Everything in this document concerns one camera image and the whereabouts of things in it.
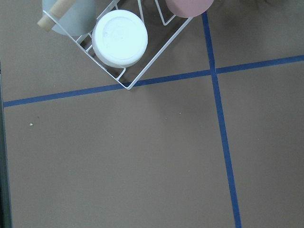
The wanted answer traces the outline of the grey-blue cup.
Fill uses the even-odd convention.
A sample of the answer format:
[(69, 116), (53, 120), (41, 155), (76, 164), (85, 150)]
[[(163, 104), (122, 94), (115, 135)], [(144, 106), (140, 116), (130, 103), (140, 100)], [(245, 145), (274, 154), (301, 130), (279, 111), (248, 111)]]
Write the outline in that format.
[(81, 36), (93, 30), (96, 22), (96, 1), (76, 0), (59, 20), (59, 24), (71, 35)]

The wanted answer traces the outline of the white cup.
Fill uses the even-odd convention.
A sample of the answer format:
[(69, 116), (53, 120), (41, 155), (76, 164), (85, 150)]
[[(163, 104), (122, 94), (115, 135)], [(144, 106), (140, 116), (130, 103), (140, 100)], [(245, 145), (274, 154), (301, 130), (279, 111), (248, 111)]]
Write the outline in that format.
[(113, 10), (102, 16), (92, 33), (95, 55), (114, 68), (130, 67), (144, 55), (148, 33), (142, 20), (127, 10)]

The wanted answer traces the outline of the pink cup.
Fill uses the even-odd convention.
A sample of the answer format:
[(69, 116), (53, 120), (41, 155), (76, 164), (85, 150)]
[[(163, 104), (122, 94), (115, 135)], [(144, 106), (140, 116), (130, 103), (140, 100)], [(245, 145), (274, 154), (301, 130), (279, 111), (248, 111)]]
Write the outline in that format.
[(165, 2), (174, 15), (191, 18), (207, 11), (214, 0), (165, 0)]

